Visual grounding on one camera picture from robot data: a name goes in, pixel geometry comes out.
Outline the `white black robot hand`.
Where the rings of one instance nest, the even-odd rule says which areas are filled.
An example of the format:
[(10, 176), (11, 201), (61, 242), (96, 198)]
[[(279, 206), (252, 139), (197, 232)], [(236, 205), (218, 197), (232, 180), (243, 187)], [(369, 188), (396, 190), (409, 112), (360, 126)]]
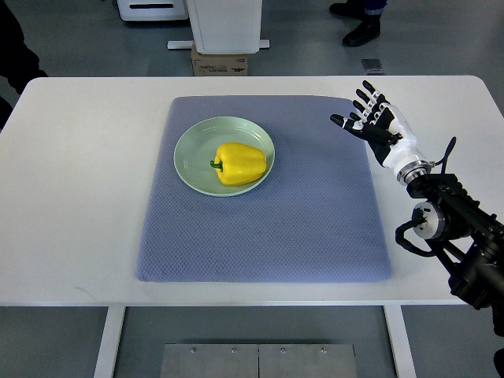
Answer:
[(400, 184), (429, 174), (432, 163), (417, 149), (417, 137), (398, 108), (366, 80), (356, 95), (354, 111), (347, 117), (333, 114), (331, 121), (366, 141), (378, 163), (390, 169)]

